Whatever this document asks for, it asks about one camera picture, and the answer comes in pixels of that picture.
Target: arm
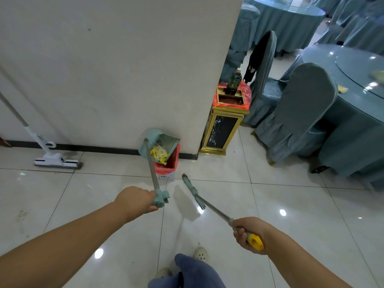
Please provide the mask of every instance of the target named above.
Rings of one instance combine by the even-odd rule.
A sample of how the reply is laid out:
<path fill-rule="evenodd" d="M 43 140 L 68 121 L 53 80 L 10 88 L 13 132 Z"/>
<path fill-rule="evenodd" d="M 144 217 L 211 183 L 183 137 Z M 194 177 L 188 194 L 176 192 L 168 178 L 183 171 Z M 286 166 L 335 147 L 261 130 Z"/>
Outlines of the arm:
<path fill-rule="evenodd" d="M 157 210 L 155 196 L 125 188 L 114 202 L 16 247 L 0 257 L 1 286 L 62 287 L 125 223 Z"/>
<path fill-rule="evenodd" d="M 245 249 L 268 255 L 291 288 L 352 288 L 312 257 L 291 237 L 257 218 L 246 217 L 233 221 L 234 227 L 243 227 L 258 235 L 265 249 L 258 252 L 247 243 L 242 228 L 234 231 L 237 242 Z"/>

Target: person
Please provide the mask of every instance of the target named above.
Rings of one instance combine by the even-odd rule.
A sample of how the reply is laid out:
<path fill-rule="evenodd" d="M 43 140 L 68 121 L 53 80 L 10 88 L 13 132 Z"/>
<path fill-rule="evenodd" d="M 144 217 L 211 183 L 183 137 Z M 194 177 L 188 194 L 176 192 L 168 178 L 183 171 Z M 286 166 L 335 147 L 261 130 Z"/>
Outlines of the person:
<path fill-rule="evenodd" d="M 1 286 L 62 287 L 114 232 L 137 217 L 158 210 L 151 205 L 155 196 L 154 191 L 125 188 L 114 202 L 7 252 L 0 257 Z M 269 223 L 247 217 L 235 220 L 233 226 L 241 228 L 239 232 L 233 232 L 240 246 L 267 255 L 291 288 L 351 288 Z M 247 243 L 244 229 L 261 238 L 263 251 L 259 252 Z M 181 272 L 172 277 L 166 270 L 151 280 L 148 287 L 225 288 L 216 271 L 204 261 L 208 260 L 206 251 L 200 249 L 197 252 L 195 257 L 176 255 L 175 263 Z"/>

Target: white wall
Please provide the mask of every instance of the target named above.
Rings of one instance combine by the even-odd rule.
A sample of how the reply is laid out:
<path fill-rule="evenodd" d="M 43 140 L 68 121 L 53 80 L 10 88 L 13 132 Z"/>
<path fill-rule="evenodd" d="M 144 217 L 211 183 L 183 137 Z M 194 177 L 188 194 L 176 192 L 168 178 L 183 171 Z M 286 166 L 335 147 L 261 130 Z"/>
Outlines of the white wall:
<path fill-rule="evenodd" d="M 196 154 L 241 3 L 0 0 L 0 91 L 56 143 Z M 31 140 L 2 103 L 0 136 Z"/>

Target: hand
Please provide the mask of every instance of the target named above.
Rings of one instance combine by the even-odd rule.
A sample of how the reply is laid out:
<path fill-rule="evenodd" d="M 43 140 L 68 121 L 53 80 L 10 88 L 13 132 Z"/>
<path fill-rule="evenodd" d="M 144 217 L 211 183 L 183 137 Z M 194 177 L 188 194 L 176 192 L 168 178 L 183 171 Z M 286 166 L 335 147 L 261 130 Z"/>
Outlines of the hand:
<path fill-rule="evenodd" d="M 236 241 L 239 245 L 241 245 L 246 250 L 251 251 L 252 253 L 255 253 L 255 254 L 259 254 L 259 255 L 267 254 L 265 234 L 269 232 L 269 230 L 271 230 L 272 225 L 270 225 L 269 223 L 257 217 L 244 217 L 244 218 L 234 220 L 232 226 L 241 228 L 240 231 L 237 231 L 237 230 L 233 231 L 233 236 L 236 238 Z M 245 230 L 252 232 L 260 237 L 264 245 L 264 250 L 258 251 L 247 242 L 247 233 L 245 232 Z"/>
<path fill-rule="evenodd" d="M 142 216 L 145 213 L 159 210 L 152 205 L 156 197 L 155 191 L 148 191 L 138 187 L 127 187 L 116 197 L 114 204 L 125 215 L 125 223 Z"/>

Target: bottle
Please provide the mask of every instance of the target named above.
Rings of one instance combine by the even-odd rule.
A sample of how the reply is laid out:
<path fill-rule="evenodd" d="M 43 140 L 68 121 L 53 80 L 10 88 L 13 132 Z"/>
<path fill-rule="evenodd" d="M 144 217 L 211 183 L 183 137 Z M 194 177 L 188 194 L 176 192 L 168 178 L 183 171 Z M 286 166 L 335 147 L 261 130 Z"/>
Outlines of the bottle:
<path fill-rule="evenodd" d="M 242 80 L 241 68 L 238 67 L 237 71 L 233 72 L 233 74 L 229 80 L 229 83 L 227 85 L 227 88 L 225 89 L 225 93 L 227 95 L 233 95 L 234 96 L 236 94 L 237 88 L 240 85 L 241 80 Z"/>

